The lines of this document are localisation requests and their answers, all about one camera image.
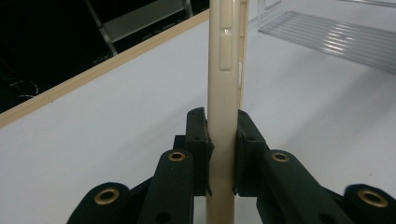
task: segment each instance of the dish rack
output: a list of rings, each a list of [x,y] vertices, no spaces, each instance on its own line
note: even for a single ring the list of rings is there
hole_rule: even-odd
[[[396,0],[259,0],[259,32],[396,74]]]

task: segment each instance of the white table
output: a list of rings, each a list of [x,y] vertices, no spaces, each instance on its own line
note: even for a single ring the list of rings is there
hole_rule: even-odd
[[[396,76],[256,30],[244,110],[269,147],[335,192],[366,183],[396,197]],[[207,42],[206,21],[0,129],[0,223],[65,223],[93,187],[151,177],[206,106]],[[235,223],[260,223],[254,199],[237,199]]]

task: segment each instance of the wooden edge trim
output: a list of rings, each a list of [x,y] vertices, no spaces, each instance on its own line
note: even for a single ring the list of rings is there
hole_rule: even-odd
[[[0,128],[7,126],[8,124],[20,119],[33,111],[37,110],[41,106],[49,104],[59,97],[73,91],[86,83],[100,77],[101,75],[109,72],[110,70],[129,62],[130,60],[136,58],[137,56],[153,49],[162,43],[168,41],[169,39],[180,35],[181,33],[190,30],[190,28],[206,21],[209,18],[209,10],[206,10],[180,24],[165,30],[158,35],[125,50],[123,53],[103,62],[95,67],[72,77],[65,82],[37,95],[36,97],[23,102],[3,113],[0,114]]]

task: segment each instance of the screw hole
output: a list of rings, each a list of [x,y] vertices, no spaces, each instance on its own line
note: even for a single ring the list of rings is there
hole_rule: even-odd
[[[114,203],[120,197],[120,192],[117,189],[103,189],[96,194],[94,200],[99,205],[106,205]]]
[[[289,157],[287,155],[280,152],[273,153],[272,158],[276,161],[283,161],[283,162],[289,160]]]
[[[325,224],[334,224],[335,223],[334,218],[327,214],[319,214],[319,219],[322,223],[325,223]]]
[[[168,159],[170,161],[183,161],[186,159],[186,155],[181,152],[172,152],[169,154]]]
[[[375,207],[387,207],[388,201],[379,193],[369,190],[360,189],[358,196],[365,202]]]
[[[171,220],[169,213],[162,212],[155,217],[157,223],[168,223]]]

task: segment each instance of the clear plastic tray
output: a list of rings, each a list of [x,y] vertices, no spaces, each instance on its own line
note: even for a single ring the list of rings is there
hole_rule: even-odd
[[[259,31],[396,74],[395,6],[358,0],[260,0]]]

